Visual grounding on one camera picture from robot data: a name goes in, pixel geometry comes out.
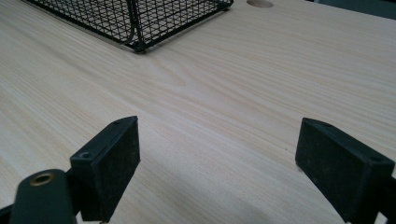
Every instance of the light wood surface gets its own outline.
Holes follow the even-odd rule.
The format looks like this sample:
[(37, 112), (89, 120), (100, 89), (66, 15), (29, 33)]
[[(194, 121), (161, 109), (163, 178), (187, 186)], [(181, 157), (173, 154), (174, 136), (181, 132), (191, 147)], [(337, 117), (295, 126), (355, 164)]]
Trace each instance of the light wood surface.
[(0, 206), (137, 115), (142, 162), (111, 223), (343, 223), (295, 165), (301, 119), (396, 160), (396, 22), (271, 2), (136, 55), (0, 1)]

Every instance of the black plastic part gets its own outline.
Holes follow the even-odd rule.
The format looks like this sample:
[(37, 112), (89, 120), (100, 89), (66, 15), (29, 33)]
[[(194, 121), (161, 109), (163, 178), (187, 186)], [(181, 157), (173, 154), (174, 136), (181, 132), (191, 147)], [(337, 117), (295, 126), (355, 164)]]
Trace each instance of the black plastic part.
[(388, 218), (388, 224), (396, 223), (396, 180), (391, 178), (379, 194), (379, 211)]
[(314, 119), (303, 119), (295, 159), (345, 222), (374, 223), (394, 161)]
[(233, 4), (233, 0), (23, 1), (137, 52)]
[(8, 224), (11, 218), (12, 205), (0, 209), (0, 224)]
[(42, 171), (19, 184), (9, 224), (24, 223), (77, 223), (63, 171)]
[(70, 162), (75, 211), (84, 221), (108, 222), (140, 162), (137, 117), (107, 125)]

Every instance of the black wire cage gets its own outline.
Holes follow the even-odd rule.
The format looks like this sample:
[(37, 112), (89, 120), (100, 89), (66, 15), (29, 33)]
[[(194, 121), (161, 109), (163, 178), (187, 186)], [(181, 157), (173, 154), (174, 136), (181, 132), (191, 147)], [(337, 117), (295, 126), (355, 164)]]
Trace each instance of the black wire cage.
[(137, 52), (233, 4), (233, 0), (23, 1)]

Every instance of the screw hole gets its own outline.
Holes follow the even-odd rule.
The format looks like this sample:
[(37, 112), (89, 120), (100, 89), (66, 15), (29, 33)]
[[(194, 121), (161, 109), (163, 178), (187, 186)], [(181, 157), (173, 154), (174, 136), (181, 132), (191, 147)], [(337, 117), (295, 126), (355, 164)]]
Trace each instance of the screw hole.
[(34, 186), (34, 187), (38, 187), (41, 185), (48, 184), (53, 179), (53, 177), (55, 177), (55, 175), (52, 173), (45, 173), (42, 175), (37, 175), (37, 176), (35, 176), (35, 178), (33, 178), (30, 181), (30, 185)]

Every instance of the black clamp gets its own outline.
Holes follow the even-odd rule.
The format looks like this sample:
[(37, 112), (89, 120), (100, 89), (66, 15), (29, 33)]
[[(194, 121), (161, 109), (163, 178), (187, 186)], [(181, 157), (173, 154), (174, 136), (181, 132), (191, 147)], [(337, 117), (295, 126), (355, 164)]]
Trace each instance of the black clamp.
[(140, 162), (137, 117), (107, 125), (71, 158), (71, 168), (30, 175), (15, 203), (0, 210), (0, 223), (108, 222)]

